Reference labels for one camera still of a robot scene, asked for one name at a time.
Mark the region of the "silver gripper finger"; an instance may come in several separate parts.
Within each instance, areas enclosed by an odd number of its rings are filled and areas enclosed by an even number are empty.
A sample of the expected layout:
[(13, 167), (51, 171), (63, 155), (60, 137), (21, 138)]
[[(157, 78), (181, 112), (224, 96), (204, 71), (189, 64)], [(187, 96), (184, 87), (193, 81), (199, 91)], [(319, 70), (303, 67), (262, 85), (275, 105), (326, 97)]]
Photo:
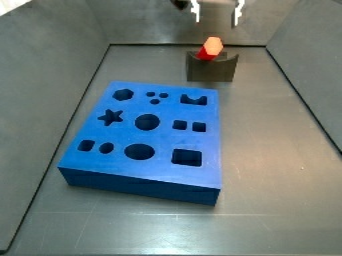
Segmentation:
[(195, 15), (195, 22), (199, 23), (200, 20), (200, 5), (197, 3), (197, 0), (189, 0), (191, 3), (191, 13)]
[(239, 18), (242, 17), (242, 11), (246, 4), (246, 0), (236, 0), (235, 1), (235, 8), (232, 11), (232, 27), (238, 26)]

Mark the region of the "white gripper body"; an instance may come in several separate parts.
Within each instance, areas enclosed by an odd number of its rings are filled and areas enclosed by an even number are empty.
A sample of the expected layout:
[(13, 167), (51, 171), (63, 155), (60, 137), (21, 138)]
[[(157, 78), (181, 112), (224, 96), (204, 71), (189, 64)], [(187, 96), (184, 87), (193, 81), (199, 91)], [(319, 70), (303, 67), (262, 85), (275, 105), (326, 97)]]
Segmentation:
[(235, 5), (236, 0), (199, 0), (200, 4), (222, 4), (222, 5)]

